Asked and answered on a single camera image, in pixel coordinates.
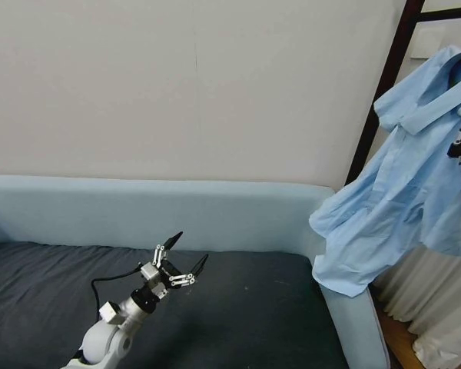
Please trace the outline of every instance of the light blue sofa backrest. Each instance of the light blue sofa backrest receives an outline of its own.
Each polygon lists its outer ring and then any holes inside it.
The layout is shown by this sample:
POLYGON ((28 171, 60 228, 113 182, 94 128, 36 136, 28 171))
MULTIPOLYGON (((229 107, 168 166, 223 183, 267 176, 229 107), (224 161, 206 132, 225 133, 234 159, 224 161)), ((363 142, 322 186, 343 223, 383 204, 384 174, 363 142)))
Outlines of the light blue sofa backrest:
POLYGON ((323 239, 307 223, 331 196, 305 184, 123 181, 0 176, 0 242, 286 251, 309 258, 323 239))

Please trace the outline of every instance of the sofa armrest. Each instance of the sofa armrest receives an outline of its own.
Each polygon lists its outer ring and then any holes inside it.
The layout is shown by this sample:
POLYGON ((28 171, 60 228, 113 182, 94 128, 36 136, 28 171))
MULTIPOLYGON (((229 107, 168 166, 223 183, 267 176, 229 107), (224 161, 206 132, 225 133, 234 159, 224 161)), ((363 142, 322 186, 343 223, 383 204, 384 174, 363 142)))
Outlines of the sofa armrest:
POLYGON ((390 359, 368 290, 354 298, 321 286, 350 369, 389 369, 390 359))

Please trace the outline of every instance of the white curtain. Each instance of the white curtain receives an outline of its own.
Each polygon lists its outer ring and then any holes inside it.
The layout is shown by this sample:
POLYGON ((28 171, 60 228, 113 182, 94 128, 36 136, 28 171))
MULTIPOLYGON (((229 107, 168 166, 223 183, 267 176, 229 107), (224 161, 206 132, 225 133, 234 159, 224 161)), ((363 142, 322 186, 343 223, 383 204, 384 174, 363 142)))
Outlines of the white curtain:
POLYGON ((385 312, 411 321, 416 356, 427 369, 461 365, 461 258, 420 246, 374 284, 385 312))

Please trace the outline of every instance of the white wall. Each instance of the white wall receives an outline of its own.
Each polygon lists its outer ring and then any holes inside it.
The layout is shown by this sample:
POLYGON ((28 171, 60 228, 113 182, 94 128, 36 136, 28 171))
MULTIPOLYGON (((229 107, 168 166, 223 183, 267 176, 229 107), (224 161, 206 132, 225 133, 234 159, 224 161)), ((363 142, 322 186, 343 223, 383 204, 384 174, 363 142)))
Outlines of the white wall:
POLYGON ((0 174, 339 188, 403 0, 0 0, 0 174))
MULTIPOLYGON (((425 12, 431 12, 444 8, 457 8, 460 6, 461 0, 426 0, 423 10, 425 12)), ((413 44, 416 40, 417 33, 421 29, 427 28, 442 29, 443 39, 440 46, 441 48, 445 48, 448 45, 456 45, 461 48, 461 19, 453 19, 450 21, 440 22, 424 22, 418 24, 416 26, 415 32, 413 33, 412 42, 410 42, 410 46, 408 47, 408 51, 406 52, 403 64, 401 65, 400 73, 398 74, 397 79, 398 81, 405 78, 407 75, 409 75, 412 71, 414 71, 422 63, 425 62, 424 59, 412 59, 410 57, 410 54, 413 49, 413 44)), ((388 133, 384 131, 382 128, 380 128, 377 131, 372 148, 370 149, 369 158, 372 158, 372 156, 377 152, 377 150, 379 150, 381 145, 386 140, 387 136, 388 133)))

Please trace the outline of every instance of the wooden frame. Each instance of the wooden frame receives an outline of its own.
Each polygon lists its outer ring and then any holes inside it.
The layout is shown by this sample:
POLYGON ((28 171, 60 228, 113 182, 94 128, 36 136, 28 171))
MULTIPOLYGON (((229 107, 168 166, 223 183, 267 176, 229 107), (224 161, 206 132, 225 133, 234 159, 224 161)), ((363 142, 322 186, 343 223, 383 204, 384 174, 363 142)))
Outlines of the wooden frame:
POLYGON ((461 18, 461 8, 440 10, 436 12, 422 12, 425 0, 407 0, 401 14, 400 23, 396 29, 393 43, 391 44, 390 53, 384 64, 383 74, 377 85, 373 102, 370 106, 369 114, 363 126, 362 135, 360 136, 353 156, 352 164, 347 175, 345 185, 355 181, 366 164, 367 156, 376 136, 379 121, 376 112, 373 109, 373 103, 384 92, 392 88, 396 82, 396 77, 400 72, 401 64, 410 44, 410 40, 415 31, 416 24, 419 22, 442 21, 447 19, 461 18))

